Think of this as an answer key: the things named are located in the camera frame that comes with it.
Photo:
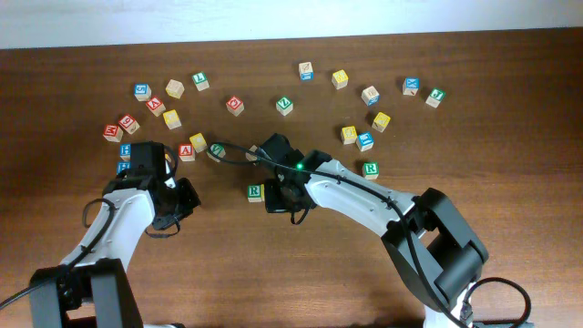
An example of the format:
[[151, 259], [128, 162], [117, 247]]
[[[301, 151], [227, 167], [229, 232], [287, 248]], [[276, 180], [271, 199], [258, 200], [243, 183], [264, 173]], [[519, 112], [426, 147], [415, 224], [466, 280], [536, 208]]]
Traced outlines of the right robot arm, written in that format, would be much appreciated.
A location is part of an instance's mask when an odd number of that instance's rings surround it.
[[257, 149], [274, 177], [266, 200], [274, 211], [307, 214], [335, 210], [378, 235], [407, 289], [434, 318], [459, 327], [471, 324], [468, 289], [488, 259], [483, 242], [441, 191], [415, 196], [391, 190], [347, 169], [329, 154], [302, 154], [274, 134]]

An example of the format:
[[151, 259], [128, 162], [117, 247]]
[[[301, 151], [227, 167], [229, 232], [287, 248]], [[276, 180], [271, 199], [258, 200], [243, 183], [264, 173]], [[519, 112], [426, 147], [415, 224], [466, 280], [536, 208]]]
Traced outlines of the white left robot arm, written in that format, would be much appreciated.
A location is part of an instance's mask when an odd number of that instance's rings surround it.
[[37, 270], [29, 286], [35, 327], [144, 326], [127, 270], [142, 235], [171, 237], [170, 227], [200, 205], [188, 179], [175, 177], [177, 155], [154, 141], [133, 143], [130, 162], [95, 199], [99, 212], [57, 266]]

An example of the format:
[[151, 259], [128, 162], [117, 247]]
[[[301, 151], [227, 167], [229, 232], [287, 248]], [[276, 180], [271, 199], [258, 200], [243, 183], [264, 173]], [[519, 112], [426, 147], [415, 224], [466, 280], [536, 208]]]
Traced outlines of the blue P block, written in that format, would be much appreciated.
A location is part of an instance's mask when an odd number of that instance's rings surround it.
[[248, 152], [245, 154], [247, 161], [249, 161], [253, 165], [256, 165], [258, 163], [258, 158], [255, 156], [255, 152], [257, 150], [258, 150], [258, 147], [256, 145], [252, 145], [249, 148]]

